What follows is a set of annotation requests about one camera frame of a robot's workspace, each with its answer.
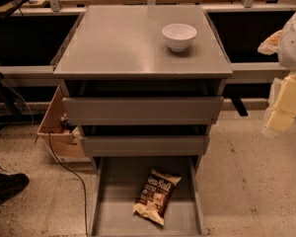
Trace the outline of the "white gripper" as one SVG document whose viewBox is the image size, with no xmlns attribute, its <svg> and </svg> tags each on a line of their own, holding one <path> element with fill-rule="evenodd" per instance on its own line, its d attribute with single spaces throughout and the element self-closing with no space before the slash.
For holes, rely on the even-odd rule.
<svg viewBox="0 0 296 237">
<path fill-rule="evenodd" d="M 282 31 L 277 31 L 263 41 L 258 52 L 272 55 L 278 52 Z M 296 72 L 284 79 L 275 78 L 270 88 L 268 108 L 264 114 L 262 134 L 275 137 L 282 134 L 296 119 Z"/>
</svg>

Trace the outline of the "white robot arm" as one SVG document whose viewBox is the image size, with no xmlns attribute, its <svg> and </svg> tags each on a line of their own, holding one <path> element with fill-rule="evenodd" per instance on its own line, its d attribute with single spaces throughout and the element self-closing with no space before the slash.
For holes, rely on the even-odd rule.
<svg viewBox="0 0 296 237">
<path fill-rule="evenodd" d="M 262 42 L 258 52 L 266 55 L 276 53 L 278 62 L 290 73 L 281 82 L 279 92 L 270 103 L 262 133 L 267 137 L 283 133 L 296 119 L 296 12 L 283 29 Z"/>
</svg>

